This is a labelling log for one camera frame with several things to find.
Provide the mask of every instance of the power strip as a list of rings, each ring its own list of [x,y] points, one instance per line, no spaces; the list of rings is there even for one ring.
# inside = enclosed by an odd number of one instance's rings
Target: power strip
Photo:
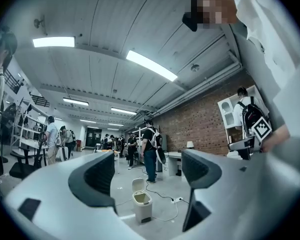
[[[183,199],[184,199],[183,197],[177,197],[177,198],[174,198],[173,201],[171,200],[171,203],[175,204],[175,203],[182,201]]]

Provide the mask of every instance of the chair seat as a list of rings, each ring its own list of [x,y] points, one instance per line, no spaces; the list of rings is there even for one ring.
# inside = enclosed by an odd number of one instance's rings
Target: chair seat
[[[22,164],[23,170],[24,170],[24,177],[27,177],[28,175],[30,175],[31,173],[33,173],[37,168],[35,168],[33,165],[30,164]],[[18,178],[18,179],[22,179],[23,178],[23,174],[21,172],[20,169],[20,165],[18,162],[16,162],[11,170],[9,171],[10,176],[14,177],[14,178]]]

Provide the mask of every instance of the trash can lid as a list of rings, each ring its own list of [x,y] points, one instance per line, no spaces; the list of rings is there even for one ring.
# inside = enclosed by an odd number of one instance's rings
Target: trash can lid
[[[132,181],[132,191],[134,193],[145,191],[145,179],[144,178],[136,178]]]

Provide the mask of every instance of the blue jeans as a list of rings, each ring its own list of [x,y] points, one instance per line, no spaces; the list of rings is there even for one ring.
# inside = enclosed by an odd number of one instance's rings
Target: blue jeans
[[[150,149],[144,152],[144,165],[148,173],[148,180],[155,181],[157,154],[155,149]]]

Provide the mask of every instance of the beige pants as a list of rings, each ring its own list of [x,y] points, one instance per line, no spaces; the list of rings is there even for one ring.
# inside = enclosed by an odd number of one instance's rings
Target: beige pants
[[[58,148],[56,146],[52,146],[48,149],[48,152],[46,154],[48,165],[53,165],[56,163],[57,152],[58,152]]]

